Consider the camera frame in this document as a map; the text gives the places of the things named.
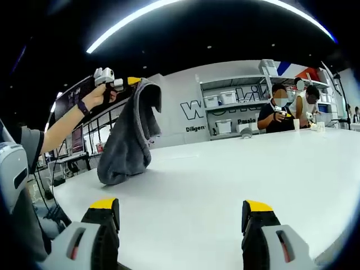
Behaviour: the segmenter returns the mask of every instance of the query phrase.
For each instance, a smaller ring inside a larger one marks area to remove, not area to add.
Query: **black ceiling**
[[[117,76],[135,77],[248,59],[316,67],[338,50],[317,27],[267,2],[192,0],[152,11],[120,29],[94,53],[85,53],[109,27],[150,2],[58,1],[49,6],[45,0],[28,1],[26,10],[18,12],[15,31],[8,33],[6,74],[11,74],[25,45],[26,50],[3,80],[6,109],[1,117],[43,129],[64,84],[71,86],[100,66],[112,68]]]

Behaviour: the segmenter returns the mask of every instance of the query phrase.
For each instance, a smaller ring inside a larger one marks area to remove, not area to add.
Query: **wristwatch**
[[[78,102],[78,108],[84,114],[84,116],[87,116],[90,113],[82,100]]]

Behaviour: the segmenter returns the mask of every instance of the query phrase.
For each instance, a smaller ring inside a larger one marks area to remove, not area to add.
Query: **curved led light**
[[[106,31],[105,33],[103,33],[103,35],[101,35],[90,47],[89,49],[86,50],[87,53],[92,53],[93,51],[96,50],[97,47],[99,47],[101,45],[101,43],[103,43],[105,40],[107,40],[108,37],[110,37],[112,34],[114,34],[116,31],[118,31],[120,28],[124,27],[125,25],[129,24],[130,22],[132,22],[133,20],[141,17],[144,14],[147,14],[153,10],[156,10],[160,7],[163,6],[167,6],[169,4],[175,3],[175,2],[179,2],[179,1],[184,1],[184,0],[159,0],[155,3],[152,3],[146,7],[143,7],[141,9],[139,9],[138,11],[130,14],[129,16],[127,16],[126,18],[122,19],[121,21],[119,21],[117,24],[115,24],[113,27],[111,27],[108,31]],[[304,13],[301,10],[298,10],[297,8],[286,4],[284,2],[281,2],[279,0],[260,0],[260,1],[265,1],[271,4],[274,4],[276,6],[285,8],[299,16],[301,16],[302,18],[308,20],[310,23],[312,23],[313,25],[317,26],[320,30],[322,30],[326,35],[328,35],[334,42],[336,42],[336,39],[329,33],[329,31],[327,31],[320,23],[318,23],[315,19],[311,18],[309,15],[307,15],[306,13]]]

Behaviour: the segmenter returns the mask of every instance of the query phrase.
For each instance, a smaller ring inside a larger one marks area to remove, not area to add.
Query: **gray towel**
[[[161,89],[142,78],[107,139],[97,167],[100,182],[122,183],[150,164],[149,139],[161,132],[152,107],[161,112]]]

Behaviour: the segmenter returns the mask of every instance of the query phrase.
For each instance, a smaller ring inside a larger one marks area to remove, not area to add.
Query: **white shirt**
[[[302,91],[296,96],[294,102],[289,106],[289,110],[291,111],[292,115],[296,117],[296,100],[298,99],[298,97],[301,97],[301,99],[303,100],[303,111],[301,112],[300,118],[307,119],[306,112],[312,114],[315,108],[315,104],[308,103],[308,101],[306,100],[306,91]]]

